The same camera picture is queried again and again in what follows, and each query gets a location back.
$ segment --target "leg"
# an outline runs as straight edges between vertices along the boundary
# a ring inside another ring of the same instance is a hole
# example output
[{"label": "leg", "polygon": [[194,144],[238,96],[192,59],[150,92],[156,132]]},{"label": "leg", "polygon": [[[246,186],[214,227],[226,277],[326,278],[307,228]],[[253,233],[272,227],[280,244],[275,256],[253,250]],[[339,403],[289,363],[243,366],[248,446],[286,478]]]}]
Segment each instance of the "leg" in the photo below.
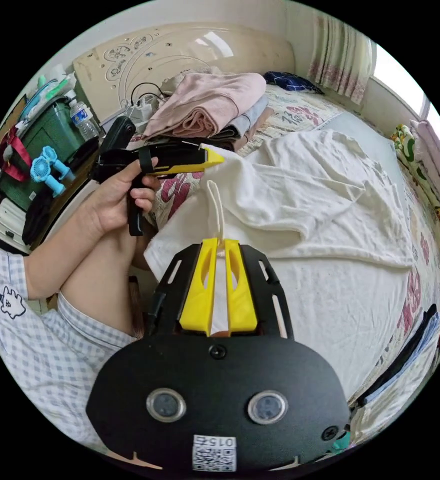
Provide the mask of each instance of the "leg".
[{"label": "leg", "polygon": [[70,275],[61,293],[85,315],[133,336],[128,275],[133,258],[139,268],[147,268],[143,251],[148,241],[147,235],[131,237],[128,226],[108,233]]},{"label": "leg", "polygon": [[143,253],[145,252],[146,247],[150,243],[150,240],[156,235],[157,231],[146,219],[143,219],[142,227],[143,236],[139,236],[137,238],[135,254],[133,256],[131,264],[140,270],[149,271],[150,267],[148,267]]}]

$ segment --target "dark blue pillow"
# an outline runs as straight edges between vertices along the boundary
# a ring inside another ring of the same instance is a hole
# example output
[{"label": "dark blue pillow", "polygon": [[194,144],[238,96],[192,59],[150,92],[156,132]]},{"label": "dark blue pillow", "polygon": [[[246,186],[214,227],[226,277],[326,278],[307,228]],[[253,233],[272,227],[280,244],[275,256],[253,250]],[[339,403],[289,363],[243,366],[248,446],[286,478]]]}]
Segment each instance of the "dark blue pillow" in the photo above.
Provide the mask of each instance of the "dark blue pillow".
[{"label": "dark blue pillow", "polygon": [[323,95],[324,93],[316,87],[312,82],[294,75],[293,73],[288,73],[285,71],[269,71],[263,78],[269,84],[274,84],[282,87],[284,90],[297,91],[297,92],[314,92],[317,94]]}]

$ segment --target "plastic bottle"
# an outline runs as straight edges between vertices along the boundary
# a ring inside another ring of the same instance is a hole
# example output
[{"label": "plastic bottle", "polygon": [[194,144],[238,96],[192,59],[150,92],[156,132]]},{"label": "plastic bottle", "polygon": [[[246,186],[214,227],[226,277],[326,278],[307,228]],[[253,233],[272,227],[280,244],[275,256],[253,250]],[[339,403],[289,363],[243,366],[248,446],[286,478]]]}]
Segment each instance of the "plastic bottle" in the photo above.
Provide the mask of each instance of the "plastic bottle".
[{"label": "plastic bottle", "polygon": [[84,141],[87,142],[100,136],[100,128],[95,122],[90,109],[82,101],[71,100],[70,117],[75,127],[80,131]]}]

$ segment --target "clothes pile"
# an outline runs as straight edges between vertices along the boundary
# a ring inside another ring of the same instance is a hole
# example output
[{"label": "clothes pile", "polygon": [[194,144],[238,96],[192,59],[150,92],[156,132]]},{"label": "clothes pile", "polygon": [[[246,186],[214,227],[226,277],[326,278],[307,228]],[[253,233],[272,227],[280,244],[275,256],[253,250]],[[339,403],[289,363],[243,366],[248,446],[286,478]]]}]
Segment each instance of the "clothes pile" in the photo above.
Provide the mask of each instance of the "clothes pile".
[{"label": "clothes pile", "polygon": [[188,70],[165,81],[168,99],[151,116],[142,139],[190,139],[230,151],[242,148],[273,109],[258,73],[222,73],[216,67]]},{"label": "clothes pile", "polygon": [[423,314],[423,322],[405,346],[405,354],[399,355],[394,368],[385,372],[357,404],[350,422],[350,445],[373,438],[402,412],[431,373],[439,336],[440,313],[432,305]]}]

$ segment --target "cartoon patch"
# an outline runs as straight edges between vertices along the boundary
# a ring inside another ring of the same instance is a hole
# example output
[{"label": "cartoon patch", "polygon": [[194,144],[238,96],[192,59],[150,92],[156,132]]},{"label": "cartoon patch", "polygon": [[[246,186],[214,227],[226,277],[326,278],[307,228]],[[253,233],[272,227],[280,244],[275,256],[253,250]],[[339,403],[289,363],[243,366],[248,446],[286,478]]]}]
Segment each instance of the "cartoon patch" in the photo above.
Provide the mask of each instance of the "cartoon patch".
[{"label": "cartoon patch", "polygon": [[23,298],[20,297],[13,289],[9,289],[7,286],[0,293],[1,311],[4,314],[8,314],[13,320],[16,317],[21,317],[26,312],[26,307],[23,305]]}]

